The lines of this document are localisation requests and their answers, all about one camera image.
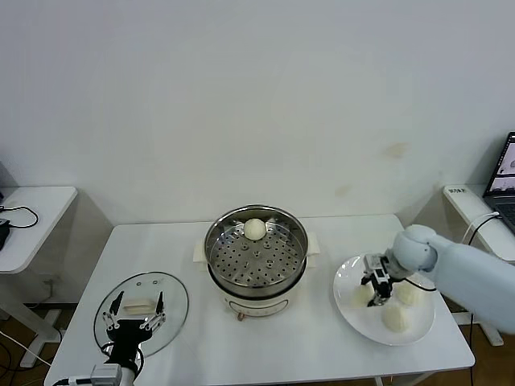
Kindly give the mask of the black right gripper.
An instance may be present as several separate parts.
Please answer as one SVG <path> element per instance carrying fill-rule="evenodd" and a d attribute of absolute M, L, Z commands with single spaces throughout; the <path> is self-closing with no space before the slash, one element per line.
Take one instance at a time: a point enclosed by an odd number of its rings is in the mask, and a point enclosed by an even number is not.
<path fill-rule="evenodd" d="M 368 307 L 382 306 L 385 301 L 388 301 L 391 297 L 393 290 L 391 280 L 376 281 L 373 280 L 373 275 L 371 273 L 367 273 L 361 278 L 360 284 L 363 286 L 372 286 L 374 288 L 374 295 L 368 302 Z"/>

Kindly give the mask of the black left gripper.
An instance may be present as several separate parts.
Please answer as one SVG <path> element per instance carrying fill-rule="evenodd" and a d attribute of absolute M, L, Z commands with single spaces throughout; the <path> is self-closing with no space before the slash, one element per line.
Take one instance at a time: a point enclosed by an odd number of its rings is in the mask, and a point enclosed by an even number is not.
<path fill-rule="evenodd" d="M 123 292 L 111 302 L 109 309 L 102 312 L 106 330 L 109 331 L 109 341 L 113 343 L 110 363 L 134 363 L 139 345 L 152 337 L 152 331 L 158 330 L 166 322 L 164 313 L 163 291 L 155 308 L 154 316 L 143 319 L 122 319 L 117 321 L 117 314 L 122 303 Z"/>

